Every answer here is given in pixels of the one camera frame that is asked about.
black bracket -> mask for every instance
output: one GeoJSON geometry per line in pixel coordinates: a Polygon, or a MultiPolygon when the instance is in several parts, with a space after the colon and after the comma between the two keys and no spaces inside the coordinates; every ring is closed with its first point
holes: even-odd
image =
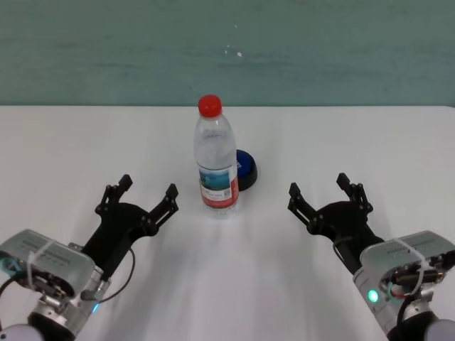
{"type": "Polygon", "coordinates": [[[101,225],[82,249],[82,253],[90,256],[104,271],[102,279],[114,273],[136,240],[156,235],[159,228],[178,211],[178,191],[174,184],[168,187],[163,200],[150,212],[119,202],[132,183],[129,175],[123,175],[119,185],[106,187],[101,203],[95,209],[101,217],[101,225]]]}
{"type": "Polygon", "coordinates": [[[368,202],[363,185],[350,183],[345,173],[338,175],[336,183],[349,201],[335,202],[315,210],[305,201],[299,186],[292,183],[288,209],[304,223],[310,234],[329,238],[343,263],[354,274],[361,267],[359,258],[364,248],[383,240],[376,237],[367,225],[367,216],[373,211],[373,206],[368,202]]]}

red bottle cap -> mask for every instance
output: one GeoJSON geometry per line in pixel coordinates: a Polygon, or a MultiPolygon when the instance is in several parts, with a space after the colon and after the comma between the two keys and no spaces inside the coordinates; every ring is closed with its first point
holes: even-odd
{"type": "Polygon", "coordinates": [[[202,117],[216,117],[221,114],[221,99],[214,94],[207,94],[199,99],[198,108],[202,117]]]}

green led light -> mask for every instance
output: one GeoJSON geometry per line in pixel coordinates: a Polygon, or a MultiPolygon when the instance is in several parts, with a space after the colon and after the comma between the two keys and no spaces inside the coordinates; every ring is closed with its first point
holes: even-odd
{"type": "Polygon", "coordinates": [[[371,303],[376,303],[379,300],[379,295],[376,290],[371,289],[368,291],[368,299],[371,303]]]}

black cable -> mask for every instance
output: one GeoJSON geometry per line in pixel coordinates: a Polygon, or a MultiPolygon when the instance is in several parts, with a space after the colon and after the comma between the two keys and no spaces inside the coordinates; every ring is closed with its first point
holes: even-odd
{"type": "MultiPolygon", "coordinates": [[[[22,278],[25,278],[27,275],[26,274],[23,274],[23,273],[20,273],[20,274],[16,274],[14,276],[12,276],[11,278],[9,278],[5,283],[3,283],[1,286],[0,286],[0,296],[3,294],[3,292],[5,291],[6,288],[8,288],[8,286],[13,283],[13,282],[16,282],[17,280],[19,279],[22,279],[22,278]]],[[[3,330],[3,327],[1,326],[1,322],[0,322],[0,332],[3,330]]]]}
{"type": "Polygon", "coordinates": [[[336,248],[339,244],[342,244],[342,243],[346,243],[346,242],[350,242],[351,240],[353,240],[352,237],[344,237],[344,238],[340,238],[340,239],[337,239],[336,241],[333,242],[333,252],[335,252],[336,256],[341,260],[341,263],[343,263],[344,266],[346,266],[345,262],[344,262],[344,259],[343,257],[340,255],[340,252],[338,252],[338,249],[336,248]]]}
{"type": "Polygon", "coordinates": [[[405,300],[403,301],[403,304],[400,307],[400,310],[398,311],[398,316],[397,316],[397,331],[398,331],[398,337],[401,341],[406,341],[405,338],[405,332],[403,331],[403,316],[405,315],[405,310],[415,300],[415,295],[408,295],[406,296],[405,300]]]}
{"type": "Polygon", "coordinates": [[[104,303],[104,302],[107,302],[107,301],[110,301],[112,300],[115,296],[117,296],[118,294],[120,294],[129,284],[129,282],[131,281],[131,278],[133,276],[133,272],[134,272],[134,268],[136,267],[136,255],[134,254],[134,251],[133,249],[128,249],[128,251],[131,252],[131,255],[133,256],[133,264],[131,266],[131,271],[129,272],[129,276],[128,276],[128,279],[127,281],[125,282],[125,284],[116,292],[116,293],[113,293],[111,296],[109,296],[108,298],[103,298],[102,300],[100,300],[98,303],[104,303]]]}

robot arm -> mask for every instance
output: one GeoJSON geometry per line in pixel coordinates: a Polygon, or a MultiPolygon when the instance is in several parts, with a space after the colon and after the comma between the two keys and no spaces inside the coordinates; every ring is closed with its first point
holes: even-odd
{"type": "Polygon", "coordinates": [[[341,173],[338,186],[349,201],[315,210],[296,183],[288,208],[310,234],[333,242],[333,250],[390,341],[455,339],[455,323],[438,320],[429,303],[434,287],[455,265],[455,245],[433,232],[420,232],[384,242],[367,225],[373,206],[362,184],[341,173]]]}
{"type": "Polygon", "coordinates": [[[151,212],[119,202],[131,185],[131,178],[124,175],[119,185],[106,187],[95,210],[101,225],[84,247],[67,247],[31,230],[12,236],[0,246],[1,269],[21,286],[43,294],[28,317],[28,325],[6,328],[0,338],[73,341],[77,337],[133,243],[157,234],[178,210],[174,184],[151,212]]]}

